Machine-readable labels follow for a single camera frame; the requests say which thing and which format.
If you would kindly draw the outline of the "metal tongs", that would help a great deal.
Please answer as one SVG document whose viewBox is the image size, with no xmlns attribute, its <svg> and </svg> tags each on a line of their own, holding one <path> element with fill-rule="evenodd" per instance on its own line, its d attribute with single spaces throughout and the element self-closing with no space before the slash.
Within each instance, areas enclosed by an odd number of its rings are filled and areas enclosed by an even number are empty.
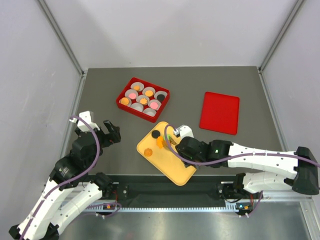
<svg viewBox="0 0 320 240">
<path fill-rule="evenodd" d="M 170 140 L 168 140 L 168 142 L 169 143 L 171 143 L 171 145 L 173 145 L 173 146 L 176 146 L 178 143 L 172 138 L 172 136 L 171 136 L 171 139 Z"/>
</svg>

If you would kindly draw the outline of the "green sandwich cookie top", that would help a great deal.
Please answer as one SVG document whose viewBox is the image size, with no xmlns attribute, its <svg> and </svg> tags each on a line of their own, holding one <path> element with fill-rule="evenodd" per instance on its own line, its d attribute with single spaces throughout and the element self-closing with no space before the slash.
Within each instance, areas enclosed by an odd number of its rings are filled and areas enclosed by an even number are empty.
<svg viewBox="0 0 320 240">
<path fill-rule="evenodd" d="M 163 140 L 164 140 L 164 141 L 166 140 L 166 138 L 167 138 L 168 140 L 170 140 L 172 137 L 171 137 L 170 135 L 163 136 Z"/>
</svg>

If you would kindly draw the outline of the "round dotted biscuit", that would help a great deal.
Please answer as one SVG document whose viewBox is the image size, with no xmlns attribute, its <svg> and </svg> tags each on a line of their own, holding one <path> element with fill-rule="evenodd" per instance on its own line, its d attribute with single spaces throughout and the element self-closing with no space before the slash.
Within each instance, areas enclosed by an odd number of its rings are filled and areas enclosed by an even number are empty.
<svg viewBox="0 0 320 240">
<path fill-rule="evenodd" d="M 151 91 L 151 90 L 147 90 L 147 91 L 145 92 L 145 95 L 146 95 L 147 97 L 152 97 L 152 96 L 154 95 L 154 93 L 153 93 L 153 91 Z"/>
<path fill-rule="evenodd" d="M 120 103 L 127 106 L 130 104 L 130 100 L 127 97 L 123 97 L 121 98 Z"/>
</svg>

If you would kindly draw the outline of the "pink sandwich cookie top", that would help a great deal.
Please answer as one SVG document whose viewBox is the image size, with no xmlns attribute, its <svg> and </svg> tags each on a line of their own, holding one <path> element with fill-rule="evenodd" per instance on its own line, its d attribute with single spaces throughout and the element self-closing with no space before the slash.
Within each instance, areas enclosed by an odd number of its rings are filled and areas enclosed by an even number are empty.
<svg viewBox="0 0 320 240">
<path fill-rule="evenodd" d="M 134 99 L 136 99 L 137 95 L 136 95 L 135 93 L 130 93 L 130 94 L 128 95 L 128 97 L 129 97 L 131 100 L 134 100 Z"/>
</svg>

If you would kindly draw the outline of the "pink sandwich cookie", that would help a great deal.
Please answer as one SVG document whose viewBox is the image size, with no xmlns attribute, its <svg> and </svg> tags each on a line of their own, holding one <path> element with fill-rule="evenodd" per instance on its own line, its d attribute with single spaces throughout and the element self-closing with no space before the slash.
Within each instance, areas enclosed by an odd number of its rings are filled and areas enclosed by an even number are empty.
<svg viewBox="0 0 320 240">
<path fill-rule="evenodd" d="M 137 95 L 136 95 L 135 93 L 130 93 L 130 94 L 128 95 L 128 97 L 129 97 L 131 100 L 134 100 L 134 99 L 136 99 Z"/>
<path fill-rule="evenodd" d="M 151 107 L 152 109 L 154 109 L 154 110 L 157 110 L 158 107 L 159 107 L 159 104 L 158 104 L 157 102 L 152 102 L 152 103 L 150 103 L 150 107 Z"/>
</svg>

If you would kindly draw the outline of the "orange leaf cookie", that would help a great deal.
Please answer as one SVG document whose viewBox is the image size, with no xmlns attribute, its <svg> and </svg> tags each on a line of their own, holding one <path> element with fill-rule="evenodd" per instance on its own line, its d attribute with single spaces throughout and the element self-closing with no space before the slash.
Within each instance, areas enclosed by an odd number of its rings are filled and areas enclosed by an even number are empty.
<svg viewBox="0 0 320 240">
<path fill-rule="evenodd" d="M 148 101 L 147 101 L 147 99 L 142 98 L 142 99 L 140 100 L 140 103 L 141 103 L 142 105 L 146 105 L 146 104 L 148 103 Z"/>
</svg>

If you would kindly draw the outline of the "red cookie box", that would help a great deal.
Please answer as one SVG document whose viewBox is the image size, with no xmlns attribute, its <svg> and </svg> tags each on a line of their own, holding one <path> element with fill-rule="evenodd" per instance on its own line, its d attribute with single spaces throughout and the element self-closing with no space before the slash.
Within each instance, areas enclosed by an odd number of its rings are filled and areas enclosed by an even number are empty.
<svg viewBox="0 0 320 240">
<path fill-rule="evenodd" d="M 119 109 L 155 123 L 170 99 L 170 91 L 137 77 L 131 78 L 116 98 Z"/>
</svg>

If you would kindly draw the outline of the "orange flower cookie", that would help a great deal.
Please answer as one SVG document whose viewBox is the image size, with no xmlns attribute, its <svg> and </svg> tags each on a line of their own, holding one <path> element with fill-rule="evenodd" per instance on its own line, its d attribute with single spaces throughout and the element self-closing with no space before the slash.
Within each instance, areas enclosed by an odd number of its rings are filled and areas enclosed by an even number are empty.
<svg viewBox="0 0 320 240">
<path fill-rule="evenodd" d="M 136 85 L 136 86 L 133 87 L 133 89 L 136 90 L 136 91 L 139 91 L 140 87 L 138 85 Z"/>
</svg>

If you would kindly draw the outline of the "red box lid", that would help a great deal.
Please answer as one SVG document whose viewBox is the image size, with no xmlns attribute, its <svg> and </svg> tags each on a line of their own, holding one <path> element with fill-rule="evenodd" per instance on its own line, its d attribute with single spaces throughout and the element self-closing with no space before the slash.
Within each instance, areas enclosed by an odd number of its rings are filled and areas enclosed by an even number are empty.
<svg viewBox="0 0 320 240">
<path fill-rule="evenodd" d="M 207 91 L 204 94 L 199 127 L 204 130 L 236 135 L 239 111 L 239 97 Z"/>
</svg>

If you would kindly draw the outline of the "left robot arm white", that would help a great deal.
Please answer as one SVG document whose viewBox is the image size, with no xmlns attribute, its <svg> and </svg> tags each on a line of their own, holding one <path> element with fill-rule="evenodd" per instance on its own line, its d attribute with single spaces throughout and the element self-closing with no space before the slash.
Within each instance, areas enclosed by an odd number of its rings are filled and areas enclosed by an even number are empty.
<svg viewBox="0 0 320 240">
<path fill-rule="evenodd" d="M 104 173 L 89 175 L 103 149 L 121 141 L 120 128 L 109 120 L 104 133 L 94 122 L 76 117 L 77 139 L 70 152 L 58 160 L 37 203 L 20 224 L 9 229 L 15 240 L 57 240 L 85 209 L 115 192 Z"/>
</svg>

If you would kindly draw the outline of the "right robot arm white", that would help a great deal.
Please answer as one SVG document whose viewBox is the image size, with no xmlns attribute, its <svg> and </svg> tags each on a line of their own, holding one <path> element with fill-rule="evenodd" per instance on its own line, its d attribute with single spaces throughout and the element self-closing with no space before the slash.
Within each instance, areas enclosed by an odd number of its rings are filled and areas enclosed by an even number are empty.
<svg viewBox="0 0 320 240">
<path fill-rule="evenodd" d="M 209 143 L 184 137 L 175 146 L 176 156 L 189 165 L 211 168 L 245 168 L 257 173 L 240 173 L 233 184 L 239 198 L 261 191 L 287 190 L 315 196 L 320 193 L 319 163 L 311 150 L 299 146 L 295 151 L 250 148 L 226 140 Z"/>
</svg>

